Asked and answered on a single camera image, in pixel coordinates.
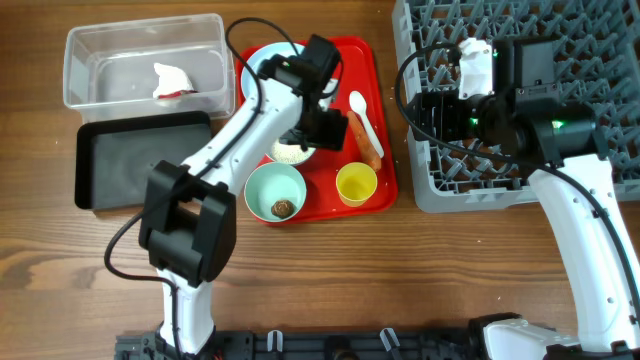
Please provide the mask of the light green bowl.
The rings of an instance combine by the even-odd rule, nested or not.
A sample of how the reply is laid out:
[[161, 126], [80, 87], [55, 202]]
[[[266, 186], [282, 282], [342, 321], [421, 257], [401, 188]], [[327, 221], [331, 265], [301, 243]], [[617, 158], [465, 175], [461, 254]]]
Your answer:
[[[268, 223], [280, 223], [291, 220], [302, 210], [307, 186], [301, 173], [293, 166], [270, 162], [251, 173], [245, 184], [244, 197], [247, 207], [256, 218]], [[272, 205], [282, 199], [291, 201], [296, 207], [294, 215], [287, 219], [279, 219], [271, 213]]]

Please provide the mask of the orange carrot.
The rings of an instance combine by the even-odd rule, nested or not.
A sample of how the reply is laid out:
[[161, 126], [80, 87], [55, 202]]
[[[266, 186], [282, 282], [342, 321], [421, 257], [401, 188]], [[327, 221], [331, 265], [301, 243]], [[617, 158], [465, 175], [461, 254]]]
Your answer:
[[382, 168], [381, 157], [373, 147], [363, 125], [353, 111], [347, 112], [347, 118], [349, 128], [354, 135], [362, 161], [370, 166], [375, 172], [378, 172]]

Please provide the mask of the red snack wrapper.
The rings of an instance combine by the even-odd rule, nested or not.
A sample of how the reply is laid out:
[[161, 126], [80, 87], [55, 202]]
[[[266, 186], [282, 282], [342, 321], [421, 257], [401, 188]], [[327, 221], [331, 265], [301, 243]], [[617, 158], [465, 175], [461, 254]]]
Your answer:
[[159, 95], [157, 98], [158, 99], [174, 99], [174, 98], [178, 98], [184, 95], [190, 95], [190, 94], [194, 94], [194, 93], [198, 93], [198, 91], [195, 90], [180, 90], [180, 91], [175, 91], [172, 93], [168, 93], [168, 94], [161, 94]]

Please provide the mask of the brown shiitake mushroom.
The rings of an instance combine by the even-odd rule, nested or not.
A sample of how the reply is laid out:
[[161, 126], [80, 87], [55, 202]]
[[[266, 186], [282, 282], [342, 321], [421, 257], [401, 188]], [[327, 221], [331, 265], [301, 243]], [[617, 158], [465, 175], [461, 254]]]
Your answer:
[[295, 211], [295, 205], [287, 199], [278, 200], [271, 207], [271, 213], [279, 219], [287, 219], [293, 216]]

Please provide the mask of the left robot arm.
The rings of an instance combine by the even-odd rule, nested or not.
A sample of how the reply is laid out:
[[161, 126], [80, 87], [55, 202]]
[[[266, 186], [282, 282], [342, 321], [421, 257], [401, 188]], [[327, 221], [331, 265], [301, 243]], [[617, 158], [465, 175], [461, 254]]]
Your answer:
[[139, 243], [163, 286], [162, 357], [196, 358], [212, 338], [212, 285], [235, 247], [236, 198], [273, 144], [342, 149], [347, 119], [329, 106], [342, 66], [336, 45], [317, 35], [298, 55], [264, 60], [256, 90], [205, 147], [152, 170]]

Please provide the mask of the white tissue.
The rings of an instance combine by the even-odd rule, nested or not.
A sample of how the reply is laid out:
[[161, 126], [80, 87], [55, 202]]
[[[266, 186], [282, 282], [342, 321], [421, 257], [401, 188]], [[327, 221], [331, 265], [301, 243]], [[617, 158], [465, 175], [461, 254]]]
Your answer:
[[158, 75], [158, 86], [152, 93], [154, 98], [180, 90], [195, 90], [187, 73], [178, 67], [155, 63], [154, 71]]

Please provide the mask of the white plastic spoon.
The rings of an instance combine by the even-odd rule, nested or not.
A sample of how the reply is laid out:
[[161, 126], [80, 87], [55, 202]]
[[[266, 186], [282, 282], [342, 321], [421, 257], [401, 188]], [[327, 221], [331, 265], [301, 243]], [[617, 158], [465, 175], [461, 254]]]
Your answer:
[[381, 145], [381, 142], [379, 141], [377, 134], [368, 118], [367, 115], [367, 102], [364, 98], [364, 96], [356, 90], [353, 90], [350, 94], [349, 94], [349, 105], [351, 107], [351, 110], [354, 111], [360, 118], [363, 124], [363, 127], [365, 129], [365, 132], [367, 134], [367, 136], [369, 137], [369, 140], [371, 141], [371, 144], [373, 145], [374, 149], [376, 150], [378, 156], [380, 158], [383, 158], [385, 153], [384, 153], [384, 149]]

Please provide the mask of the light blue plate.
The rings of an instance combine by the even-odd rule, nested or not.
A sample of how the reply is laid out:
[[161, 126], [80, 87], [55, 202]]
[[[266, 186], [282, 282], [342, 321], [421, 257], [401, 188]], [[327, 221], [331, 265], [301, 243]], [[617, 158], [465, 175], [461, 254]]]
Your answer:
[[281, 55], [285, 59], [295, 55], [299, 50], [302, 55], [305, 52], [303, 45], [280, 42], [264, 46], [258, 49], [248, 60], [245, 61], [241, 74], [241, 90], [246, 102], [260, 108], [261, 113], [282, 112], [300, 115], [303, 107], [303, 97], [297, 96], [292, 89], [274, 79], [255, 79], [261, 66], [276, 55]]

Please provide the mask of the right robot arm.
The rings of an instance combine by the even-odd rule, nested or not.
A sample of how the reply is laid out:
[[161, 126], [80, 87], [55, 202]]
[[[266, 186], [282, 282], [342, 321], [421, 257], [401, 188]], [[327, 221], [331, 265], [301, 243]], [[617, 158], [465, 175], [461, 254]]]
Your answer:
[[497, 159], [528, 172], [570, 282], [578, 333], [570, 337], [513, 314], [473, 319], [480, 359], [635, 359], [639, 261], [614, 192], [608, 147], [593, 111], [566, 102], [548, 38], [475, 38], [448, 44], [459, 89], [401, 97], [412, 130], [453, 148], [458, 138], [500, 145]]

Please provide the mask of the yellow plastic cup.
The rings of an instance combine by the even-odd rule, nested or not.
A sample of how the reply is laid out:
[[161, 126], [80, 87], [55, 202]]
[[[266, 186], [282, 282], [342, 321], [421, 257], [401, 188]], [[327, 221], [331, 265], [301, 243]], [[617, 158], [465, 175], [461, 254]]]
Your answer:
[[376, 192], [378, 178], [367, 164], [352, 162], [343, 166], [336, 175], [336, 189], [341, 201], [349, 207], [359, 207]]

